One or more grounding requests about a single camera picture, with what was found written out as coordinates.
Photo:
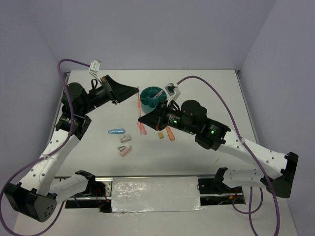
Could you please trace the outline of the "orange red thin pen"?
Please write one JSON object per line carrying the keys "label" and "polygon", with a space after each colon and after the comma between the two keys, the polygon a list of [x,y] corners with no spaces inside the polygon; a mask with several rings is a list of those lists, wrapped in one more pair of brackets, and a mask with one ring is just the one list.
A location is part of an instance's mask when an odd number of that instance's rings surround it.
{"label": "orange red thin pen", "polygon": [[[137,93],[137,107],[138,107],[138,118],[141,117],[141,104],[140,104],[140,88],[137,87],[138,89],[138,93]],[[139,122],[139,131],[140,131],[140,135],[143,135],[143,132],[142,132],[142,123]]]}

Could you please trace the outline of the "red highlighter pen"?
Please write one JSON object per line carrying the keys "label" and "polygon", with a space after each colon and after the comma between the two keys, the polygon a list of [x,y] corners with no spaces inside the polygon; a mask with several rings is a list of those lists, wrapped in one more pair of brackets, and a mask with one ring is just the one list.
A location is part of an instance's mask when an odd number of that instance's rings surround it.
{"label": "red highlighter pen", "polygon": [[159,92],[153,97],[153,99],[158,98],[159,96],[162,95],[162,93],[163,93],[163,90],[159,91]]}

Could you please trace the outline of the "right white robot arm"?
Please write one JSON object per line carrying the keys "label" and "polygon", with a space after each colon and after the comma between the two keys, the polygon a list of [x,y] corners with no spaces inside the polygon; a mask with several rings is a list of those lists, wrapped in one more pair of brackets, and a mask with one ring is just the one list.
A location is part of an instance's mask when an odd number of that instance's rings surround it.
{"label": "right white robot arm", "polygon": [[277,197],[288,199],[291,195],[298,155],[264,148],[248,139],[238,137],[228,126],[207,117],[206,108],[195,100],[187,100],[175,110],[162,101],[138,121],[156,131],[172,127],[195,137],[204,149],[229,154],[250,165],[253,169],[236,170],[219,168],[214,177],[214,187],[225,192],[234,187],[266,188]]}

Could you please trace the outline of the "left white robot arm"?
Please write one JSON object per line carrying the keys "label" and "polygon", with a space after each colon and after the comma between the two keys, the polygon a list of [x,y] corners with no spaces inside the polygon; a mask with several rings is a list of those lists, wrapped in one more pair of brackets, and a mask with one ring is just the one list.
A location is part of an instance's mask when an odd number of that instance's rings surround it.
{"label": "left white robot arm", "polygon": [[83,170],[60,183],[52,182],[88,130],[92,120],[87,114],[107,102],[117,105],[139,92],[138,88],[122,85],[109,75],[102,77],[89,92],[79,83],[70,83],[66,88],[62,96],[62,115],[40,161],[18,184],[9,183],[4,188],[15,211],[39,222],[47,221],[56,206],[72,196],[78,193],[91,196],[98,189],[105,189],[103,183],[96,181],[95,175]]}

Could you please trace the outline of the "yellow eraser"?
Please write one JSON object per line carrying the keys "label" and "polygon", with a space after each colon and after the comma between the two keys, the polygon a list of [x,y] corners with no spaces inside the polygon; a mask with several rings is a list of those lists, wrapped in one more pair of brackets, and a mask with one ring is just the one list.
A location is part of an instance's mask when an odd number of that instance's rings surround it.
{"label": "yellow eraser", "polygon": [[158,132],[158,136],[159,136],[160,139],[164,138],[163,132]]}

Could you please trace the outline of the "pink translucent case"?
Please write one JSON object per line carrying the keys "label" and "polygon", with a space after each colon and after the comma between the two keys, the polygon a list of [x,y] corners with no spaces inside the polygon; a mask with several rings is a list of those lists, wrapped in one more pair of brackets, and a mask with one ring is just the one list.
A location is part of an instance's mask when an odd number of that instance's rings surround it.
{"label": "pink translucent case", "polygon": [[147,134],[147,131],[146,131],[146,128],[145,128],[144,124],[137,122],[137,126],[139,127],[142,135],[146,135]]}

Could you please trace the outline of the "teal round divided organizer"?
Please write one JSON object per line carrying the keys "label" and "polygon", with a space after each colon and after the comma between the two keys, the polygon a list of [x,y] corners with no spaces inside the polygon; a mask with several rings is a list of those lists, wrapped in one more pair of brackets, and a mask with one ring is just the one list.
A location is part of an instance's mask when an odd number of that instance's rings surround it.
{"label": "teal round divided organizer", "polygon": [[141,91],[140,103],[144,114],[153,111],[160,101],[167,100],[167,93],[164,90],[161,96],[159,96],[156,99],[153,99],[153,97],[161,90],[163,89],[160,87],[147,87]]}

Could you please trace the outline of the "blue translucent stapler case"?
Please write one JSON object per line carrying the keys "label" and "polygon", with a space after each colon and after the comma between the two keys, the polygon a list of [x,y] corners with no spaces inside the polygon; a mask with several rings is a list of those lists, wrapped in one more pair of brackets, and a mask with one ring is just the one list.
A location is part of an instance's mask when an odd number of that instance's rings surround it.
{"label": "blue translucent stapler case", "polygon": [[110,129],[108,133],[109,134],[124,134],[125,130],[123,128]]}

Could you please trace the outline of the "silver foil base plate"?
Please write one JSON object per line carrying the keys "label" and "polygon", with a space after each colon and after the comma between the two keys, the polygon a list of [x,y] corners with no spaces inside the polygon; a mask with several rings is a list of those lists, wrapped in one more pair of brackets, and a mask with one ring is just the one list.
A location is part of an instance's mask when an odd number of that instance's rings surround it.
{"label": "silver foil base plate", "polygon": [[201,210],[197,177],[116,178],[111,208],[118,213]]}

